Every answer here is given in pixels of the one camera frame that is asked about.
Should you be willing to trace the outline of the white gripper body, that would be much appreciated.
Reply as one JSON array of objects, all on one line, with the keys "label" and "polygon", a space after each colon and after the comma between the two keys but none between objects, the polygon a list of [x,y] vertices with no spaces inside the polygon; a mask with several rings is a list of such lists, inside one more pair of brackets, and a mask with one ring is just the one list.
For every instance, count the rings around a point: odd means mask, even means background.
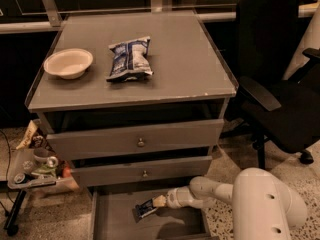
[{"label": "white gripper body", "polygon": [[167,192],[167,194],[166,194],[166,205],[169,208],[172,208],[172,209],[182,208],[182,205],[178,201],[177,193],[178,193],[178,189],[177,188],[171,189],[171,190],[169,190]]}]

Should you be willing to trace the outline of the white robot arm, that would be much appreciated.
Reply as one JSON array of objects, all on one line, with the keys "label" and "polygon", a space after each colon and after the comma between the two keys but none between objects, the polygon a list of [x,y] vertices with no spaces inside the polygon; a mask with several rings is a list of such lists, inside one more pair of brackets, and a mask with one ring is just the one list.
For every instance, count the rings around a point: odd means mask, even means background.
[{"label": "white robot arm", "polygon": [[[294,48],[298,7],[283,0],[237,5],[239,89],[235,104],[241,117],[287,153],[319,139],[319,94],[282,76]],[[165,196],[169,208],[209,208],[215,199],[230,203],[235,240],[291,240],[289,229],[304,224],[306,204],[263,166],[241,171],[232,184],[195,177]]]}]

